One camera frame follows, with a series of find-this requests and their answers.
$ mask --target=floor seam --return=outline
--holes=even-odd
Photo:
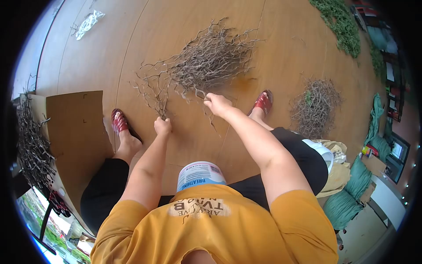
[[[239,97],[237,97],[234,107],[236,107],[237,102],[239,102]],[[229,127],[227,128],[226,135],[224,136],[224,139],[223,139],[223,144],[221,144],[220,151],[218,152],[217,159],[216,159],[217,162],[218,162],[218,159],[220,157],[221,151],[223,150],[224,142],[226,142],[227,134],[229,133],[230,127],[231,127],[231,125],[229,125]]]
[[[325,31],[325,56],[324,56],[324,66],[322,67],[322,76],[321,78],[324,78],[324,71],[325,71],[325,61],[327,60],[327,44],[328,44],[328,27],[326,27],[326,31]]]
[[[116,108],[116,107],[117,107],[117,97],[119,96],[120,79],[122,78],[123,65],[124,65],[124,61],[126,60],[127,50],[129,49],[129,45],[130,45],[130,42],[131,42],[131,40],[132,40],[133,34],[134,34],[134,32],[135,32],[136,26],[137,26],[137,25],[138,25],[138,23],[139,23],[139,19],[141,19],[142,13],[143,13],[143,11],[145,10],[146,5],[148,5],[148,2],[149,2],[149,0],[147,0],[147,2],[145,3],[145,5],[143,6],[143,9],[142,9],[141,13],[139,14],[138,20],[136,21],[136,24],[135,24],[135,26],[133,27],[132,34],[130,35],[130,39],[129,39],[129,42],[128,42],[128,44],[127,44],[126,51],[124,52],[124,57],[123,57],[122,68],[120,69],[120,75],[119,75],[119,83],[118,83],[118,85],[117,85],[117,91],[116,91],[116,103],[115,103],[115,105],[114,105],[114,108]],[[116,149],[116,135],[114,135],[114,149]]]
[[[257,33],[256,33],[256,35],[255,35],[255,38],[257,38],[257,36],[258,36],[258,31],[260,30],[260,25],[261,25],[261,20],[262,20],[262,14],[264,13],[265,2],[266,2],[266,0],[264,0],[264,4],[262,5],[260,22],[258,23],[258,29],[257,29]]]
[[[82,4],[81,9],[79,10],[78,14],[76,15],[75,20],[73,21],[73,23],[76,22],[79,14],[82,11],[82,8],[84,7],[85,3],[87,2],[87,0],[85,0],[85,2]],[[69,41],[69,37],[70,37],[70,33],[72,32],[72,29],[69,30],[69,34],[68,34],[68,38],[66,39],[66,44],[65,44],[65,48],[63,49],[63,53],[62,53],[62,59],[60,60],[60,67],[59,67],[59,76],[57,78],[57,91],[56,91],[56,95],[59,94],[59,80],[60,80],[60,70],[62,69],[62,62],[63,62],[63,56],[65,55],[65,50],[66,50],[66,46],[68,45],[68,41]]]

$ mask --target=bucket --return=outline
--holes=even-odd
[[[309,139],[303,139],[303,142],[305,142],[308,146],[316,150],[324,159],[325,164],[328,168],[328,174],[330,174],[331,168],[333,167],[334,162],[334,155],[328,148],[324,147],[321,143],[313,142]]]
[[[177,180],[177,192],[207,183],[226,185],[226,179],[220,168],[214,163],[207,161],[192,162],[180,171]]]

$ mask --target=small box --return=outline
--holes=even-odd
[[[382,177],[387,168],[387,165],[374,155],[371,155],[370,157],[362,156],[362,162],[372,174],[378,177]]]

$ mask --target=person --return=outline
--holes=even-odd
[[[221,95],[207,98],[204,104],[234,128],[261,173],[160,196],[171,122],[157,118],[157,137],[127,179],[141,141],[117,109],[112,121],[121,145],[81,199],[82,218],[98,230],[92,262],[337,263],[334,230],[315,197],[327,166],[302,136],[265,124],[272,93],[261,93],[248,115]]]

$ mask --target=twig bundle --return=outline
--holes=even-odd
[[[248,66],[251,51],[259,39],[249,39],[248,33],[256,29],[231,35],[235,28],[226,28],[225,19],[227,17],[217,23],[212,20],[209,27],[200,30],[186,43],[180,54],[154,64],[141,64],[136,75],[144,82],[142,90],[139,85],[133,87],[138,88],[146,105],[159,116],[165,117],[166,94],[170,86],[174,85],[172,88],[189,103],[187,93],[194,92],[195,96],[205,99],[213,87],[251,68]]]
[[[32,116],[30,98],[28,98],[28,83],[23,96],[20,98],[16,109],[18,117],[18,159],[22,174],[30,186],[35,186],[45,198],[53,204],[53,210],[65,217],[70,216],[70,211],[63,199],[56,191],[51,191],[53,178],[56,173],[51,166],[56,160],[50,153],[50,142],[40,132],[40,128],[50,119],[36,122]]]
[[[307,79],[306,91],[294,99],[291,119],[296,131],[308,139],[322,139],[333,128],[335,107],[342,102],[331,80]]]

